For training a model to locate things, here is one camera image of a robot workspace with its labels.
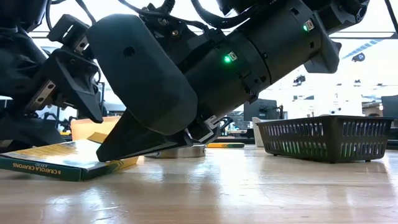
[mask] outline cardboard box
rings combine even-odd
[[[88,139],[35,147],[0,155],[0,169],[55,177],[67,181],[90,180],[137,163],[138,157],[99,162],[96,150],[106,134]]]

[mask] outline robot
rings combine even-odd
[[[219,121],[300,65],[335,73],[341,44],[329,35],[361,22],[369,0],[217,0],[224,15],[191,0],[208,24],[170,15],[175,0],[114,14],[93,25],[70,15],[47,38],[63,46],[43,53],[28,36],[52,4],[65,0],[0,0],[0,147],[10,150],[63,141],[35,113],[71,106],[103,121],[93,75],[103,75],[126,111],[97,151],[100,161],[212,142]],[[188,26],[200,28],[197,35]],[[236,27],[229,35],[222,29]]]

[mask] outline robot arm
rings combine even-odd
[[[119,0],[139,16],[115,14],[89,27],[64,15],[51,30],[48,38],[64,47],[41,60],[38,69],[50,64],[45,71],[51,71],[43,80],[57,82],[56,93],[100,122],[98,104],[91,98],[95,58],[126,105],[119,123],[98,149],[99,160],[210,142],[219,135],[218,121],[227,113],[255,101],[262,90],[298,66],[304,64],[313,73],[336,72],[341,44],[329,35],[359,23],[369,3],[217,1],[224,14],[234,9],[239,15],[218,17],[192,0],[211,29],[171,16],[173,0],[160,8],[150,4],[144,9]],[[203,34],[195,34],[188,26],[199,27]],[[221,31],[235,26],[229,35]]]

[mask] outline computer monitor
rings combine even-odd
[[[398,118],[398,95],[397,96],[382,96],[381,103],[383,104],[383,116]]]
[[[245,121],[251,121],[253,117],[268,120],[279,119],[279,110],[276,100],[258,99],[251,104],[244,104],[243,115]]]

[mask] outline desk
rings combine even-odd
[[[148,159],[89,182],[0,170],[2,224],[397,223],[398,152],[323,164],[263,149]]]

